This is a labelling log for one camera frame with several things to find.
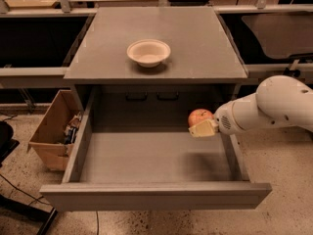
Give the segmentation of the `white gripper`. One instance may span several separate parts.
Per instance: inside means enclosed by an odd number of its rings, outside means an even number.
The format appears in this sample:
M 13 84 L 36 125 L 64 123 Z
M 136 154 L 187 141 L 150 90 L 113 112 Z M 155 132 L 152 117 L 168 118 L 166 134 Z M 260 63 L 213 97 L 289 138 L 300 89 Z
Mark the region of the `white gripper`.
M 189 128 L 193 137 L 213 136 L 219 131 L 232 135 L 254 129 L 261 123 L 255 93 L 220 106 L 214 119 L 205 119 Z

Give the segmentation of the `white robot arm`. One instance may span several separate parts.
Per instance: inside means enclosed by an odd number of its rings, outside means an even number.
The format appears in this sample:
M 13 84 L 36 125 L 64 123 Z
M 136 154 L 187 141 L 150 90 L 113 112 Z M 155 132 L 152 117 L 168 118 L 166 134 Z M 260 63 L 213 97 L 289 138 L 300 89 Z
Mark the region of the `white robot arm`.
M 312 132 L 313 91 L 293 77 L 271 76 L 258 85 L 255 93 L 223 104 L 214 114 L 207 109 L 192 111 L 188 124 L 193 137 L 289 126 Z

